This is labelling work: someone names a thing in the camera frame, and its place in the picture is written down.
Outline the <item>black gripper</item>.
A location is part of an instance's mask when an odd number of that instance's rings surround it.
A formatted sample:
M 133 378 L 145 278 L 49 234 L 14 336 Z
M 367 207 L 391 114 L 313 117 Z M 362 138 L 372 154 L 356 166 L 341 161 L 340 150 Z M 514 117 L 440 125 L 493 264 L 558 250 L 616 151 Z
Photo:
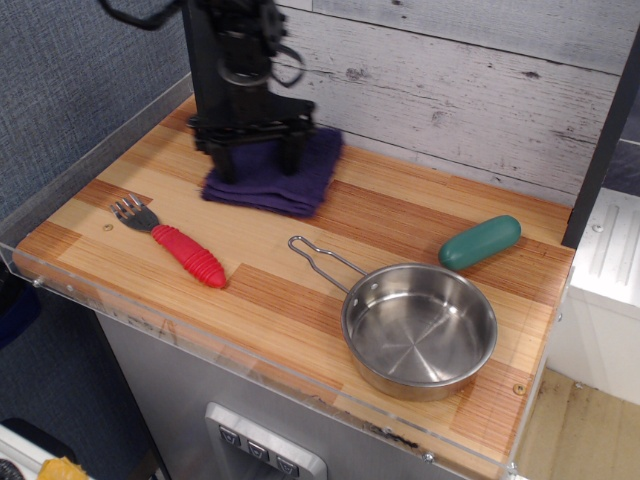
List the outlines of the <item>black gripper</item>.
M 210 153 L 226 184 L 237 177 L 231 146 L 280 139 L 279 165 L 286 176 L 298 172 L 306 136 L 315 130 L 315 104 L 284 97 L 268 85 L 238 86 L 221 77 L 192 76 L 197 113 L 188 122 L 199 151 Z

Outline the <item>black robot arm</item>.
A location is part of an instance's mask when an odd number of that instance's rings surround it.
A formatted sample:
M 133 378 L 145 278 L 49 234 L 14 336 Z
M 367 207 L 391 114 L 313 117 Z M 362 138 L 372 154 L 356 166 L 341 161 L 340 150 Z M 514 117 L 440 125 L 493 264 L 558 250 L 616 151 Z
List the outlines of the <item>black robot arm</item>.
M 283 45 L 286 17 L 272 1 L 189 1 L 182 9 L 197 113 L 189 125 L 199 151 L 227 183 L 236 180 L 233 148 L 275 142 L 280 166 L 298 170 L 315 130 L 313 102 L 270 91 L 275 56 L 300 61 Z

